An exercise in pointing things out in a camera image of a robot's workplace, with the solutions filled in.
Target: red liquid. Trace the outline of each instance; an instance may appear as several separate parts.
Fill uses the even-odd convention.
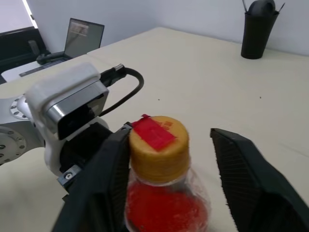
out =
[[[135,182],[128,188],[126,218],[140,232],[199,232],[206,230],[208,213],[201,199],[186,192]]]

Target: red label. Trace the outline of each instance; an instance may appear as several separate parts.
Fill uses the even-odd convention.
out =
[[[142,117],[139,121],[132,123],[133,130],[153,149],[159,151],[175,140],[175,136],[168,132],[167,128],[164,128],[170,127],[171,122],[165,122],[165,126],[161,127],[150,116],[142,115]]]

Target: plastic bottle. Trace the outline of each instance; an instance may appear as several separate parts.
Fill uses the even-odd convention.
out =
[[[190,168],[189,135],[181,122],[144,116],[129,137],[126,200],[130,232],[205,232],[210,202]]]

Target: laptop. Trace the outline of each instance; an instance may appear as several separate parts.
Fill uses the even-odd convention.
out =
[[[71,18],[63,57],[58,57],[38,68],[23,72],[19,76],[35,73],[100,48],[103,32],[104,25]]]

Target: laptop screen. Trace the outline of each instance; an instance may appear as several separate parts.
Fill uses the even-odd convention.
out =
[[[64,55],[75,58],[100,48],[104,25],[70,19]]]

